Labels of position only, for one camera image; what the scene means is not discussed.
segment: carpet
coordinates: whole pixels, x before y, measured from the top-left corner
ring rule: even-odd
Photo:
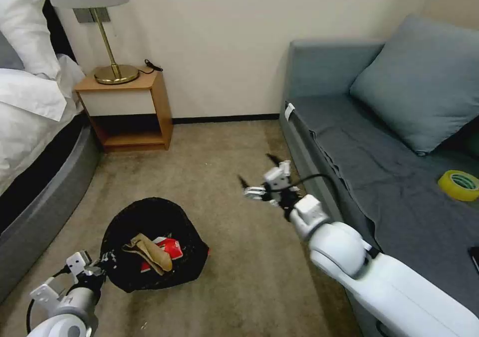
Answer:
[[[167,152],[104,155],[72,217],[0,306],[0,336],[26,335],[30,290],[77,250],[96,258],[112,217],[150,196],[179,204],[211,255],[197,280],[171,289],[126,294],[107,282],[97,337],[359,336],[344,290],[310,266],[281,210],[243,198],[237,174],[261,183],[266,152],[289,157],[278,121],[177,125]],[[32,325],[44,317],[34,308]]]

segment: wall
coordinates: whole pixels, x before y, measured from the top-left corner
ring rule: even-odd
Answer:
[[[428,0],[424,15],[459,26],[479,29],[479,0]]]
[[[130,0],[109,8],[119,62],[165,69],[174,117],[279,111],[295,38],[385,38],[426,0]],[[85,70],[108,64],[98,29],[59,16]]]

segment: nightstand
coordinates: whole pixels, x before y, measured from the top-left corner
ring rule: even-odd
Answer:
[[[173,124],[161,72],[119,85],[98,84],[90,74],[75,91],[105,152],[170,147]]]

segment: gray sofa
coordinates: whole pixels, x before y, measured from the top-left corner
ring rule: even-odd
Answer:
[[[479,176],[479,162],[449,139],[426,157],[412,152],[365,105],[349,95],[356,77],[383,47],[379,42],[294,41],[290,46],[280,123],[301,177],[329,215],[371,245],[403,261],[479,316],[479,275],[468,248],[479,245],[477,204],[455,201],[437,186],[447,170]],[[288,103],[295,106],[289,121]],[[348,293],[366,337],[376,320]]]

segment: tape roll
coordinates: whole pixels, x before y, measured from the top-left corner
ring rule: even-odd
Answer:
[[[439,179],[438,185],[459,201],[474,201],[479,197],[479,179],[467,172],[449,170]]]

